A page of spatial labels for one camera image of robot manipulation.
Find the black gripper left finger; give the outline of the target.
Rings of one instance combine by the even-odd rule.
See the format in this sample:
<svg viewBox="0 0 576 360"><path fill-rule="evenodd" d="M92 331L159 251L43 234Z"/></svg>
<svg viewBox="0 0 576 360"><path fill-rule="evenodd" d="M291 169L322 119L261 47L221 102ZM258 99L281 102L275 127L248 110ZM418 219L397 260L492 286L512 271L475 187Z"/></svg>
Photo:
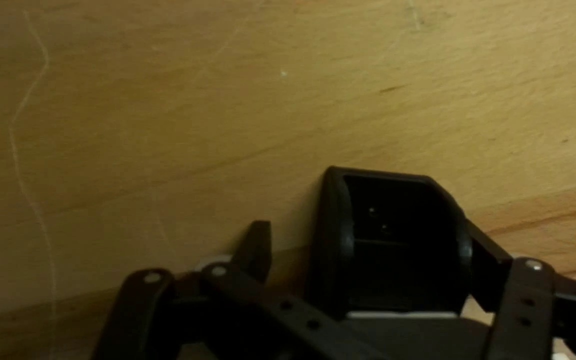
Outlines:
<svg viewBox="0 0 576 360"><path fill-rule="evenodd" d="M257 221L229 263L181 279L167 269L132 273L92 360L176 360L184 345L226 360L386 360L304 300L269 292L270 265L272 225Z"/></svg>

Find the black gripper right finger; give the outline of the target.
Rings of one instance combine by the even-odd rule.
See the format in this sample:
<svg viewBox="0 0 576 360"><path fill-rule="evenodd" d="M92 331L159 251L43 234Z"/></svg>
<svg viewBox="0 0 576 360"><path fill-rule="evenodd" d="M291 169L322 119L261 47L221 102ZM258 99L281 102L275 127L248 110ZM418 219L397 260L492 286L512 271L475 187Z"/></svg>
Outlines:
<svg viewBox="0 0 576 360"><path fill-rule="evenodd" d="M576 355L576 280L535 259L507 276L484 360L553 360L560 338Z"/></svg>

